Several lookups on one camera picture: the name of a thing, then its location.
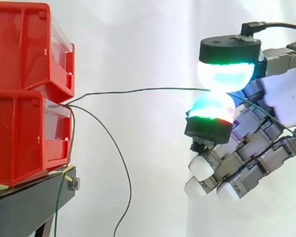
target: red storage bin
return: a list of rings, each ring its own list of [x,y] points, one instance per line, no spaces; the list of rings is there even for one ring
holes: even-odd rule
[[[74,96],[74,45],[45,3],[0,2],[0,90],[38,90],[61,103]]]
[[[70,162],[71,112],[38,91],[0,91],[0,184],[10,187]]]

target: bolt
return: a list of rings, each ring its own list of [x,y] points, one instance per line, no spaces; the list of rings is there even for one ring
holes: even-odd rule
[[[74,178],[71,182],[68,183],[69,189],[72,191],[78,191],[80,189],[80,179]]]

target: transparent drawer front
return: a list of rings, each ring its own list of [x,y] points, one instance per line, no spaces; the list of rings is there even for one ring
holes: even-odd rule
[[[45,99],[45,140],[68,141],[64,132],[71,119],[69,109]]]
[[[64,69],[66,69],[66,53],[72,52],[73,46],[63,33],[58,23],[52,18],[51,25],[51,53],[56,62]]]

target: light-up sphere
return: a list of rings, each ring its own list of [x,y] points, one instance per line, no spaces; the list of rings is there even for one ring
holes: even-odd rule
[[[254,69],[253,63],[219,65],[198,62],[198,78],[207,89],[235,92],[249,83]]]
[[[209,91],[202,94],[196,100],[188,117],[222,119],[233,123],[234,115],[235,103],[229,95]]]

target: white backdrop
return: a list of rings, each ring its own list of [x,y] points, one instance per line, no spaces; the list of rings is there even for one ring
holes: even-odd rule
[[[248,21],[296,23],[296,0],[50,0],[76,44],[76,95],[154,86],[200,86],[199,42],[237,34]],[[258,34],[282,47],[296,32]],[[143,92],[89,97],[77,103],[103,120],[119,144],[133,183],[133,201],[118,237],[296,236],[296,158],[263,179],[236,206],[213,192],[189,202],[190,140],[185,111],[196,95]],[[128,199],[115,147],[103,129],[77,111],[73,164],[76,197],[60,211],[59,237],[111,237]]]

